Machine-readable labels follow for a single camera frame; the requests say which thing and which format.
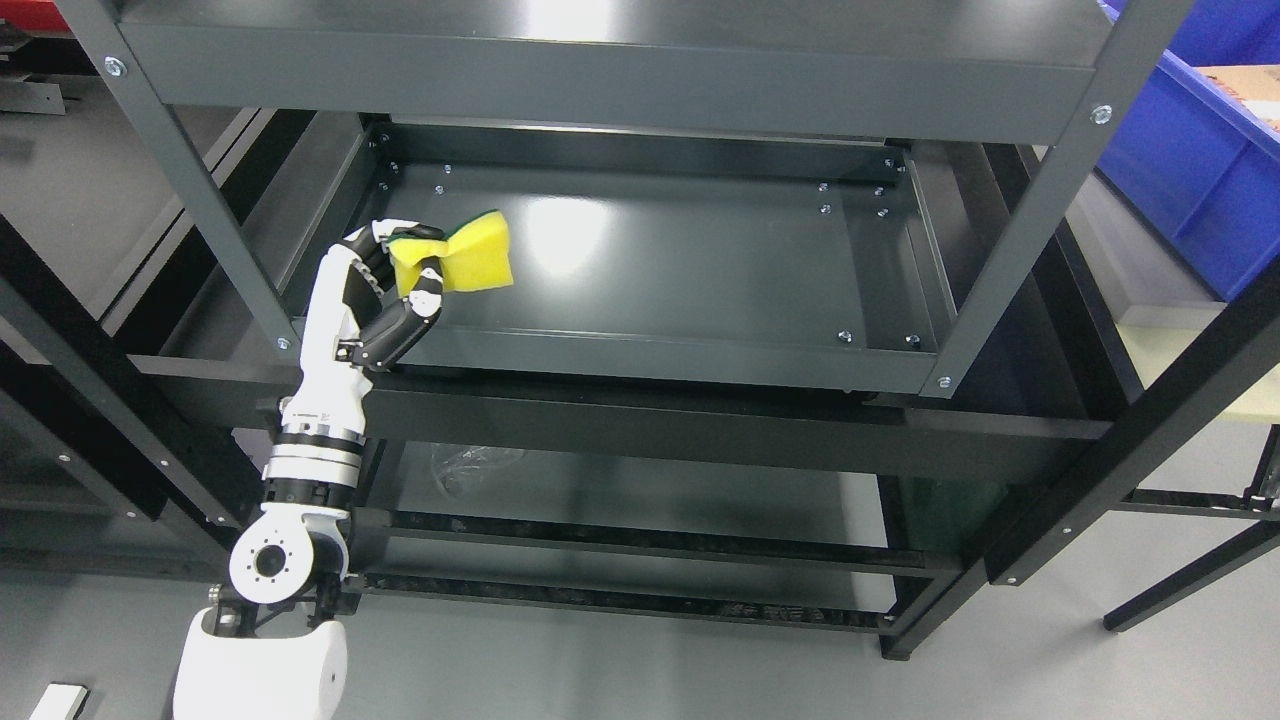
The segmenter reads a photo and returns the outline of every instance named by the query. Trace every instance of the yellow sponge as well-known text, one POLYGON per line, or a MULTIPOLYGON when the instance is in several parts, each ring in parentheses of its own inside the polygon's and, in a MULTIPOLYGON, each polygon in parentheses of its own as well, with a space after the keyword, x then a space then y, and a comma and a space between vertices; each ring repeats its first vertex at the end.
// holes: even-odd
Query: yellow sponge
POLYGON ((498 210, 463 223, 444 240, 404 237, 387 245, 396 268, 396 287, 402 296, 417 282, 422 260, 439 258, 444 269, 445 292, 472 292, 506 287, 511 275, 511 232, 507 219, 498 210))

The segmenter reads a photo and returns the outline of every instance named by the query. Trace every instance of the robotic arm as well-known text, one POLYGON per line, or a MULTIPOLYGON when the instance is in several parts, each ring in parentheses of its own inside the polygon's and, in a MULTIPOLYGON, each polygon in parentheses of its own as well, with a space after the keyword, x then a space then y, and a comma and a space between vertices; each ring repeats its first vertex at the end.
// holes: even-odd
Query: robotic arm
MULTIPOLYGON (((506 222, 498 213, 481 219, 500 241, 509 283, 506 222)), ((360 473, 362 402, 372 387, 366 373, 389 370, 439 318, 442 256, 449 255, 444 240, 440 229, 412 220, 374 220, 321 259, 302 340, 303 379, 293 397, 280 401, 280 432, 262 473, 262 514, 230 552, 232 587, 215 587, 212 607, 188 628, 174 685, 175 720, 326 720, 337 710, 347 641, 333 618, 349 574, 339 523, 351 516, 360 473), (417 252, 406 265, 397 255, 401 261, 393 264, 390 246, 402 240, 435 256, 417 252), (393 284, 402 297, 383 309, 393 284), (298 602, 315 605, 308 634, 256 637, 266 620, 298 602), (259 620, 264 607, 269 615, 259 620)))

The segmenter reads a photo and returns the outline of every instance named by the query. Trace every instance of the dark gray shelf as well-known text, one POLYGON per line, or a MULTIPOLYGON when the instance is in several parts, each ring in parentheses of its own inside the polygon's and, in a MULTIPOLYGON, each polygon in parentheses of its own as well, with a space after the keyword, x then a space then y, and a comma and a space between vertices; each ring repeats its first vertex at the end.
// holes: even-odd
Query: dark gray shelf
POLYGON ((119 28, 170 104, 1051 145, 1110 24, 1093 0, 143 0, 119 28))
MULTIPOLYGON (((157 223, 173 223, 182 205, 101 79, 52 81, 67 97, 65 115, 4 117, 0 213, 77 300, 101 315, 160 241, 166 227, 157 223)), ((236 114, 178 110, 201 154, 236 114)))

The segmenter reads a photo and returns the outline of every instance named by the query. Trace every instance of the concrete floor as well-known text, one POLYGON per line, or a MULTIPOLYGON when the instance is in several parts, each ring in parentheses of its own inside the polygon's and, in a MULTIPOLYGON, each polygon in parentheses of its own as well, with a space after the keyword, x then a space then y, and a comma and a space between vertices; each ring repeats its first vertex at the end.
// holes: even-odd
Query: concrete floor
MULTIPOLYGON (((1238 492, 1266 436, 1215 424, 1147 486, 1238 492)), ((1102 614, 1247 523, 1111 514, 1021 588, 984 588, 906 664, 874 638, 369 597, 338 717, 1276 717, 1280 553, 1123 634, 1102 614)), ((151 720, 201 585, 0 574, 0 716, 49 682, 84 720, 151 720)))

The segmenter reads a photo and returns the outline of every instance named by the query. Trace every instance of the screw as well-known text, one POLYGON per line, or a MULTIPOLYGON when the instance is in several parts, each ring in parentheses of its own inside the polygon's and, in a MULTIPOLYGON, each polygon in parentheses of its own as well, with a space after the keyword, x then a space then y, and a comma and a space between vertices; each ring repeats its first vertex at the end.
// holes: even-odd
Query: screw
POLYGON ((102 67, 106 68, 106 74, 111 77, 124 77, 129 74, 129 68, 124 65, 124 61, 119 58, 113 58, 111 55, 102 58, 102 67))
POLYGON ((1089 118, 1096 126, 1105 126, 1111 122, 1112 109, 1111 105, 1098 105, 1089 113, 1089 118))

